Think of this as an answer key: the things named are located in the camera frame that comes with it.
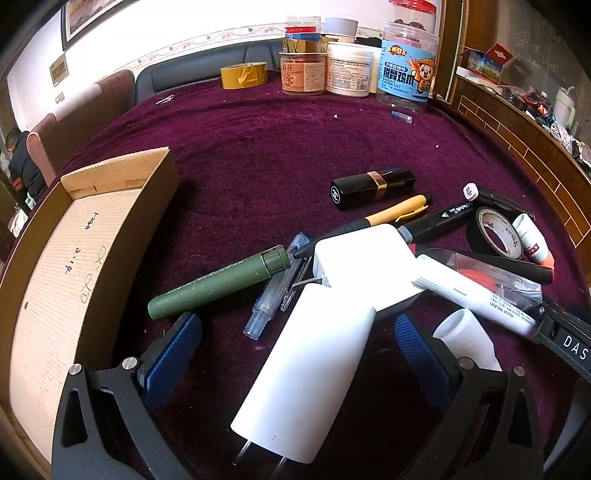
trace yellow and black pen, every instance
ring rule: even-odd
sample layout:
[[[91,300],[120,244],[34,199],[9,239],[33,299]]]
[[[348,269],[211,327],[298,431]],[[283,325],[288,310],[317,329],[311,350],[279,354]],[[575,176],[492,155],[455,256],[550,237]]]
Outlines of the yellow and black pen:
[[[314,255],[314,248],[320,240],[330,238],[332,236],[343,235],[344,233],[355,232],[357,230],[363,230],[371,226],[380,225],[388,222],[398,222],[399,220],[405,220],[407,218],[414,217],[419,213],[427,209],[429,203],[433,201],[433,195],[426,193],[425,195],[416,195],[408,200],[404,200],[393,207],[382,210],[381,212],[374,213],[365,218],[360,218],[347,225],[338,227],[329,233],[326,233],[309,243],[305,244],[302,248],[298,249],[294,253],[294,258],[307,258]]]

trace brown cardboard flap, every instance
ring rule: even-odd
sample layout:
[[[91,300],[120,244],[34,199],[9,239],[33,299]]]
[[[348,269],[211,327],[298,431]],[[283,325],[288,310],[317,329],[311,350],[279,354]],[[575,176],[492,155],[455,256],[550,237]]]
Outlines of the brown cardboard flap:
[[[64,176],[21,235],[0,283],[0,442],[42,475],[67,371],[109,366],[135,274],[177,186],[168,148],[110,159]]]

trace floral wallpaper border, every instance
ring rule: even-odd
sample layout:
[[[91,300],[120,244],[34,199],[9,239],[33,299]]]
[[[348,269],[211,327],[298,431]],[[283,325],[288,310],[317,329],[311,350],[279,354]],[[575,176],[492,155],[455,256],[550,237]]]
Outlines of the floral wallpaper border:
[[[125,65],[122,65],[115,72],[120,70],[131,70],[134,75],[138,76],[140,71],[154,63],[168,60],[173,57],[180,57],[187,53],[192,53],[199,50],[207,50],[208,48],[219,47],[232,43],[240,43],[247,39],[249,40],[264,40],[267,38],[280,38],[285,34],[283,23],[253,25],[250,27],[230,28],[228,30],[219,30],[208,34],[199,35],[188,40],[173,43],[165,47],[159,48],[156,51],[148,53],[138,59],[132,60]],[[359,27],[357,29],[358,37],[379,37],[382,38],[382,30],[374,28]]]

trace green marker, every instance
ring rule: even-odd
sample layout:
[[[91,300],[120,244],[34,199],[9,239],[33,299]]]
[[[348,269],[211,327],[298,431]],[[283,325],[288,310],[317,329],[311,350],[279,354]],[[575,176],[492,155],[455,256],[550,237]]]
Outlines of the green marker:
[[[285,248],[277,245],[158,295],[148,303],[148,313],[154,320],[176,316],[266,280],[289,267]]]

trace blue gripper pad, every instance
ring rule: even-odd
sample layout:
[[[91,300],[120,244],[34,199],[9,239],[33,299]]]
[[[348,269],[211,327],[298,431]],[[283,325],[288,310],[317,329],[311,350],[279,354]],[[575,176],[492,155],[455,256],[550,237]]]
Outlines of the blue gripper pad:
[[[427,403],[445,413],[452,404],[455,390],[441,362],[407,315],[399,315],[394,337],[410,370],[417,379]]]
[[[201,342],[203,328],[194,313],[163,349],[144,380],[143,401],[148,410],[164,405]]]

